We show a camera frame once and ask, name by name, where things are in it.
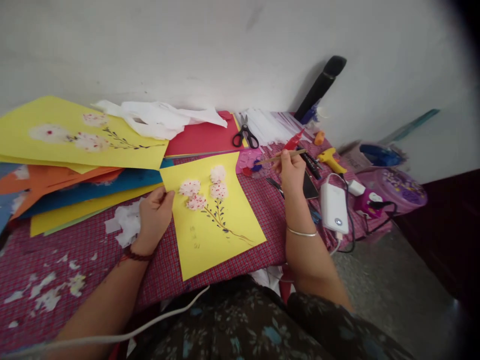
pink checkered tablecloth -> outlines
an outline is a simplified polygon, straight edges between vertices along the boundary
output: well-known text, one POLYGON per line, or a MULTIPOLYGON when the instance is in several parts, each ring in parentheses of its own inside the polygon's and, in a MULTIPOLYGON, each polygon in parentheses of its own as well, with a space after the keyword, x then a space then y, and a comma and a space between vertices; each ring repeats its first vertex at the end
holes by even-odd
MULTIPOLYGON (((314 156, 331 147, 328 141, 325 141, 321 147, 307 142, 302 145, 314 156)), ((267 150, 266 153, 273 155, 280 149, 280 145, 274 145, 273 149, 267 150)), ((198 158, 179 159, 175 163, 180 164, 196 159, 198 158)), ((314 181, 315 185, 319 187, 330 172, 325 165, 321 172, 323 179, 314 181)), ((276 174, 272 173, 271 177, 281 182, 276 174)), ((353 173, 347 172, 345 178, 352 180, 356 177, 353 173)), ((253 179, 240 174, 238 180, 268 241, 183 282, 175 227, 172 221, 143 280, 137 299, 137 311, 160 300, 178 296, 207 284, 231 279, 270 265, 280 265, 286 261, 284 200, 277 189, 268 184, 265 179, 253 179)), ((336 176, 332 176, 330 182, 343 186, 336 176)), ((129 205, 136 200, 137 198, 119 205, 129 205)), ((351 195, 349 202, 351 209, 354 202, 351 195)), ((320 210, 317 200, 313 200, 312 203, 320 210)), ((122 249, 115 240, 117 233, 105 234, 104 225, 104 221, 114 216, 115 208, 116 206, 49 236, 38 235, 30 238, 29 220, 22 222, 13 231, 0 258, 0 354, 54 338, 81 303, 119 261, 122 249), (70 261, 76 261, 75 264, 80 267, 73 270, 69 267, 70 261), (86 285, 81 290, 82 295, 75 297, 65 288, 61 290, 63 291, 61 298, 52 311, 36 310, 35 299, 29 298, 31 287, 38 285, 42 279, 53 272, 56 279, 45 286, 41 294, 58 287, 80 273, 86 276, 86 285), (32 274, 35 274, 38 280, 30 283, 29 278, 32 274), (5 303, 5 299, 16 291, 23 291, 22 297, 5 303)), ((351 216, 355 223, 355 236, 359 238, 365 235, 364 220, 353 211, 351 216)), ((370 220, 370 229, 386 218, 386 215, 383 215, 381 219, 370 220)), ((388 223, 376 235, 390 231, 391 227, 392 225, 388 223)), ((331 231, 321 227, 318 230, 327 247, 332 249, 336 240, 331 231)), ((342 248, 350 246, 351 241, 351 233, 344 236, 342 248)))

black scissors handle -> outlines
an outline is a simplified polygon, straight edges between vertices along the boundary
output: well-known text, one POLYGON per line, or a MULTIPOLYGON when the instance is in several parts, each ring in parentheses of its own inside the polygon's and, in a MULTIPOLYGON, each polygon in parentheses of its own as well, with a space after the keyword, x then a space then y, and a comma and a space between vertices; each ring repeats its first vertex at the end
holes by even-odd
POLYGON ((233 136, 231 143, 234 147, 239 148, 242 146, 242 140, 244 138, 246 139, 248 146, 250 146, 250 149, 258 149, 259 141, 255 137, 255 135, 250 132, 249 127, 245 124, 243 124, 240 128, 240 131, 233 136))

yellow craft paper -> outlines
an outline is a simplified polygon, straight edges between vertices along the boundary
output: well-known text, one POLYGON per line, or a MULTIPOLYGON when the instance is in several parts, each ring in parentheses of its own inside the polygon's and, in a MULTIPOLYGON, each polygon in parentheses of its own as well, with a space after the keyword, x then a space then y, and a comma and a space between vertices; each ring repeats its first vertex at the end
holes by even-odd
POLYGON ((233 152, 160 169, 166 190, 175 190, 173 218, 183 281, 267 241, 237 179, 238 157, 233 152), (222 202, 210 197, 210 170, 217 165, 226 171, 228 197, 222 202), (200 181, 209 211, 186 207, 188 198, 178 190, 188 179, 200 181))
POLYGON ((30 236, 34 237, 51 229, 55 229, 60 225, 71 222, 72 220, 79 219, 87 214, 91 214, 97 210, 109 208, 113 205, 139 197, 162 185, 163 183, 159 183, 139 187, 136 189, 120 191, 107 196, 40 213, 31 218, 30 236))
POLYGON ((49 166, 58 166, 72 169, 74 172, 79 174, 85 174, 89 171, 95 170, 98 166, 92 165, 83 165, 83 164, 74 164, 70 162, 55 162, 55 161, 43 161, 43 160, 33 160, 25 159, 14 156, 0 155, 0 162, 4 163, 14 163, 14 164, 27 164, 27 165, 49 165, 49 166))
POLYGON ((87 214, 87 215, 85 215, 85 216, 82 216, 82 217, 80 217, 80 218, 78 218, 78 219, 69 221, 69 222, 67 222, 67 223, 65 223, 65 224, 63 224, 63 225, 60 225, 60 226, 57 226, 57 227, 55 227, 55 228, 53 228, 53 229, 51 229, 51 230, 45 231, 45 232, 43 233, 43 236, 51 235, 51 234, 53 234, 53 233, 56 233, 57 231, 60 231, 60 230, 69 228, 69 227, 71 227, 71 226, 73 226, 73 225, 76 225, 76 224, 78 224, 78 223, 81 223, 82 221, 85 221, 85 220, 87 220, 87 219, 90 219, 91 217, 94 217, 94 216, 97 215, 97 214, 103 213, 103 212, 104 212, 105 210, 107 210, 107 209, 109 209, 109 207, 106 207, 106 208, 103 208, 103 209, 94 211, 94 212, 89 213, 89 214, 87 214))
POLYGON ((157 170, 167 145, 138 135, 119 117, 54 96, 0 118, 0 154, 16 158, 157 170))

hand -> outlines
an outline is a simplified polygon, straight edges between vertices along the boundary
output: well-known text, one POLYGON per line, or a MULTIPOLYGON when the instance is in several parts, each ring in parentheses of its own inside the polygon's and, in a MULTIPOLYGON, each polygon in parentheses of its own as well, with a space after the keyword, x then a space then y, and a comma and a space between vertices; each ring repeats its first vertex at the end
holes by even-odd
POLYGON ((300 155, 290 157, 288 150, 282 150, 276 156, 280 155, 281 161, 273 164, 273 169, 277 174, 281 173, 281 189, 285 195, 302 195, 304 193, 304 175, 305 161, 300 155))
POLYGON ((153 254, 172 220, 174 191, 158 187, 140 203, 140 234, 131 246, 138 255, 153 254))

silver bangle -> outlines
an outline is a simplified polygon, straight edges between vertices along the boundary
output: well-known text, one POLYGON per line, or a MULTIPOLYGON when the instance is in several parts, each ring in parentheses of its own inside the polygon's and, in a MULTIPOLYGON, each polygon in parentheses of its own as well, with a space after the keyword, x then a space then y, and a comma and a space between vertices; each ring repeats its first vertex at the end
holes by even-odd
POLYGON ((294 231, 294 230, 292 230, 291 228, 289 228, 288 225, 286 226, 286 229, 287 229, 289 232, 294 233, 295 235, 306 236, 306 237, 312 237, 312 236, 315 236, 315 235, 318 235, 318 234, 319 234, 318 231, 315 231, 315 233, 313 233, 313 234, 308 234, 308 233, 304 233, 304 232, 297 232, 297 231, 294 231))

